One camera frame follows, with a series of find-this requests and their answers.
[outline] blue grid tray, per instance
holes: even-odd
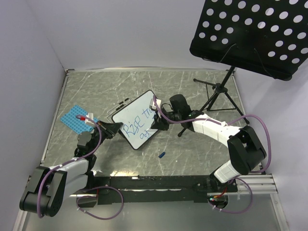
[[[87,115],[87,111],[75,105],[67,114],[62,116],[60,120],[67,125],[70,129],[72,129],[77,134],[80,134],[84,131],[92,131],[94,128],[86,125],[85,121],[81,121],[76,118],[77,115]]]

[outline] whiteboard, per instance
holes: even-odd
[[[157,132],[157,129],[147,131],[154,122],[155,112],[149,108],[153,96],[154,93],[148,90],[112,116],[114,122],[123,123],[120,130],[135,150]]]

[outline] gray wall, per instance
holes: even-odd
[[[0,224],[11,230],[39,164],[64,70],[24,0],[0,7]]]
[[[272,142],[272,163],[279,196],[292,231],[307,230],[306,208],[301,199],[308,191],[308,61],[288,82],[238,69],[236,82],[246,113],[260,116],[268,126]],[[252,126],[263,137],[257,121]]]
[[[64,68],[225,70],[189,52],[205,0],[27,0]]]

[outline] marble table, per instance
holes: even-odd
[[[77,147],[77,134],[64,125],[60,118],[74,105],[79,105],[94,116],[106,121],[107,111],[124,98],[135,99],[152,90],[159,99],[168,103],[175,94],[183,94],[192,109],[200,109],[207,101],[205,84],[193,82],[194,78],[221,82],[226,71],[180,69],[115,69],[101,71],[69,71],[60,107],[46,152],[44,165],[54,166],[71,159]],[[228,93],[242,109],[240,99],[230,78]],[[231,108],[225,95],[220,95],[213,109]],[[206,112],[220,121],[231,121],[240,115],[237,111]],[[244,121],[235,126],[245,125]],[[96,152],[93,168],[100,176],[176,176],[208,175],[229,160],[228,149],[221,143],[202,134],[186,131],[177,134],[180,125],[171,125],[168,131],[158,132],[139,150],[116,135],[105,140]],[[158,156],[165,151],[163,158]]]

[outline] black perforated panel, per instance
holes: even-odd
[[[308,1],[206,0],[190,51],[290,80],[308,58]]]

